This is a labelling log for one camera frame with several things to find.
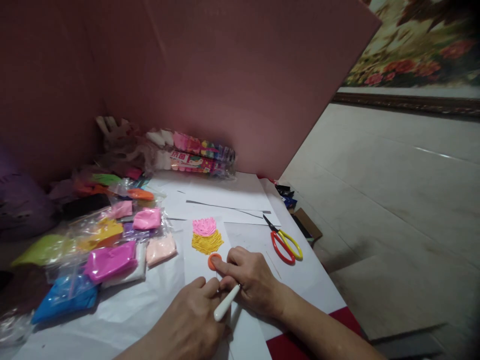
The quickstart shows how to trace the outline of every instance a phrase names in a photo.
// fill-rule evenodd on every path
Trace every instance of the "pink cardboard partition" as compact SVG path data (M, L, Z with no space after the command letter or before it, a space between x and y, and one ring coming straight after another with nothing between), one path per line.
M279 178L381 22L359 0L90 1L106 106Z
M41 185L101 149L105 112L79 13L68 1L0 5L0 142Z
M92 160L106 112L278 178L380 26L359 0L0 6L0 142L42 185Z

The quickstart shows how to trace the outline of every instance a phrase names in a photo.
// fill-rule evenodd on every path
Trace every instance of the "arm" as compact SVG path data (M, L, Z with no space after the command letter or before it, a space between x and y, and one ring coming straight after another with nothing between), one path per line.
M283 323L320 359L383 360L372 346L274 278L261 253L232 248L227 262L211 262L225 275L221 289L242 285L239 300L260 315Z
M220 283L199 277L185 286L153 328L115 360L210 359L224 334L225 319L214 320Z

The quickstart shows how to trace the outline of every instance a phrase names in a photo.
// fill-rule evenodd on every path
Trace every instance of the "yellow scissor handle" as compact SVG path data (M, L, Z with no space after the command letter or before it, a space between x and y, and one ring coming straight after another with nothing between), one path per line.
M297 244L297 242L290 235L288 235L286 232L283 232L282 230L278 230L278 233L280 234L281 239L283 240L283 242L285 243L287 248L291 251L291 253L295 257L295 259L300 260L300 261L303 260L304 259L304 254L302 253L302 249ZM293 245L295 245L296 249L298 250L298 253L295 253L295 251L292 250L292 247L290 246L287 239L285 239L285 238L290 240L293 243Z

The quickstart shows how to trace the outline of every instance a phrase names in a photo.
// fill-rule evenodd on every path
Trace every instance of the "framed painting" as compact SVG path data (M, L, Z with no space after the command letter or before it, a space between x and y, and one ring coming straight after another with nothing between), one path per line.
M363 2L383 24L333 102L480 117L475 1Z

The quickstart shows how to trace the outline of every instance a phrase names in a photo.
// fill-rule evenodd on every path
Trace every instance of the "red scissor handle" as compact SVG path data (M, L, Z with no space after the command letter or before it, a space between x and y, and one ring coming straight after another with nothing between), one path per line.
M271 236L271 243L273 244L273 247L275 248L275 252L278 254L278 256L280 257L280 259L282 259L284 262L286 262L288 265L294 265L295 264L295 256L292 254L292 252L290 251L290 249L287 247L287 245L285 245L285 243L282 241L282 239L278 236L278 234L275 232L275 231L272 231L270 233L270 236ZM277 240L281 247L285 249L286 253L288 254L288 256L290 256L290 259L287 259L279 250L279 248L277 247L277 243L275 242L275 240Z

